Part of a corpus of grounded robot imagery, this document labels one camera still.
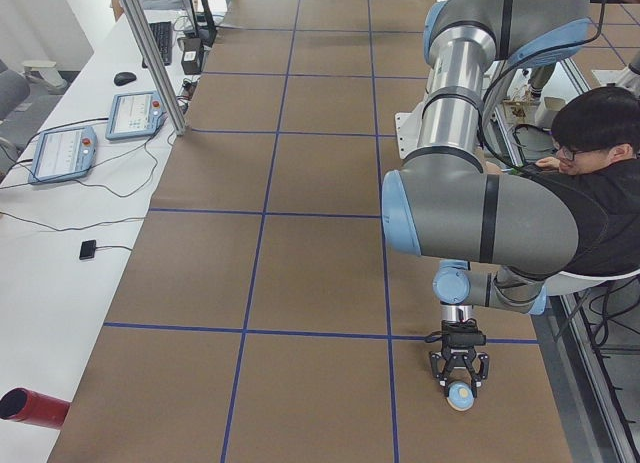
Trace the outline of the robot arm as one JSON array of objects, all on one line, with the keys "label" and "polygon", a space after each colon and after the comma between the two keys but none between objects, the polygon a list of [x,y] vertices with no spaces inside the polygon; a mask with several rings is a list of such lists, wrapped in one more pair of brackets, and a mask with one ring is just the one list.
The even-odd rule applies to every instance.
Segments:
[{"label": "robot arm", "polygon": [[588,39],[590,0],[445,0],[430,9],[424,56],[431,82],[408,116],[412,142],[382,184],[386,241],[440,261],[433,290],[442,308],[431,371],[456,410],[486,380],[477,306],[541,313],[545,280],[578,247],[569,208],[522,175],[486,170],[485,129],[521,68],[574,55]]}]

